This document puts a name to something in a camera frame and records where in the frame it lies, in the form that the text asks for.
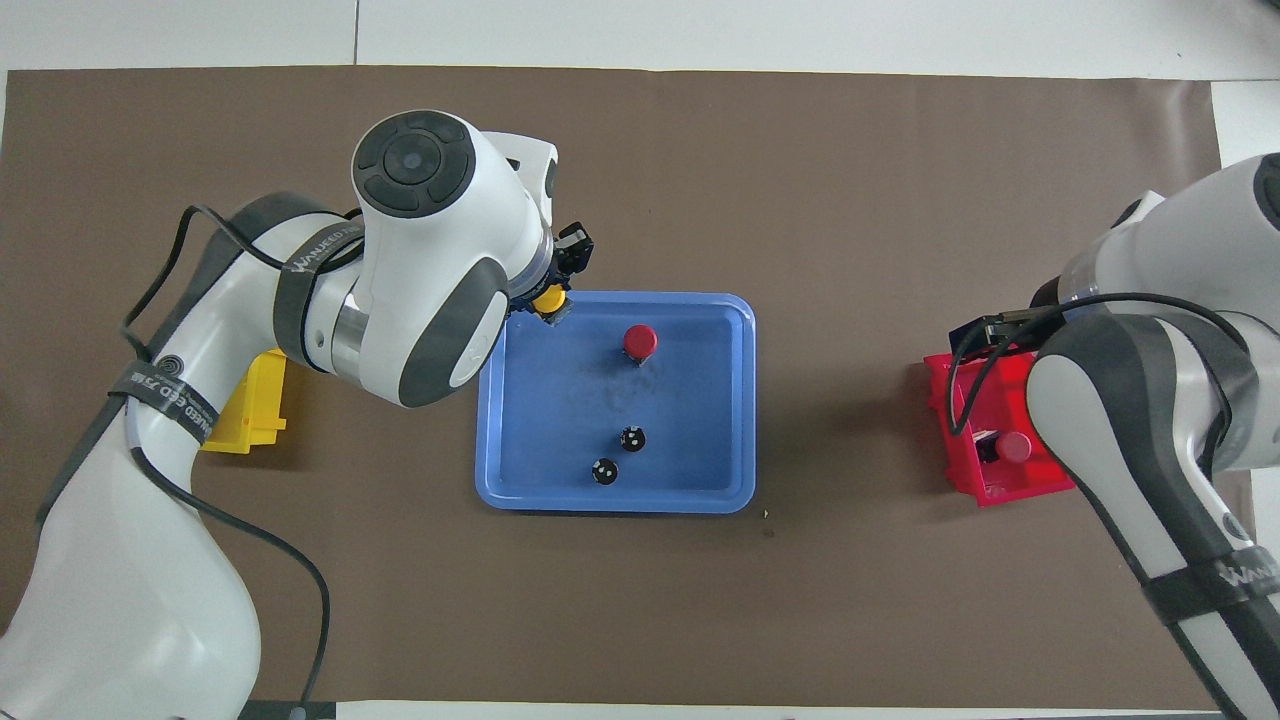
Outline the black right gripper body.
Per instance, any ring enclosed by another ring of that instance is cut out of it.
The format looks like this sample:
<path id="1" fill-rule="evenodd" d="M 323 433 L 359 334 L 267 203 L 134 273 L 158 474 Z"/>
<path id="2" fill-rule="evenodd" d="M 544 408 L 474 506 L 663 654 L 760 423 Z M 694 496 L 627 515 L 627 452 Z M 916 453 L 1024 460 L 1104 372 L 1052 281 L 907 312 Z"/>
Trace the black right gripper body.
<path id="1" fill-rule="evenodd" d="M 1046 329 L 1027 331 L 1038 313 L 997 313 L 978 316 L 950 331 L 954 359 L 970 361 L 989 356 L 1001 343 L 1009 342 L 1009 354 L 1038 350 L 1046 341 Z"/>

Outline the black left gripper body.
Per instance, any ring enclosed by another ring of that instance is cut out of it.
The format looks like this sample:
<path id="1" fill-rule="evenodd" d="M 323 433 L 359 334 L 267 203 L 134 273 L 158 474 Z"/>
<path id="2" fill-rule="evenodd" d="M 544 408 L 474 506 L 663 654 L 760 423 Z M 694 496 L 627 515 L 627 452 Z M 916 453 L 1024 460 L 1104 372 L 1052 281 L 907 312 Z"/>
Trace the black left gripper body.
<path id="1" fill-rule="evenodd" d="M 552 277 L 554 281 L 570 281 L 588 268 L 595 243 L 584 224 L 570 224 L 563 228 L 553 243 Z"/>

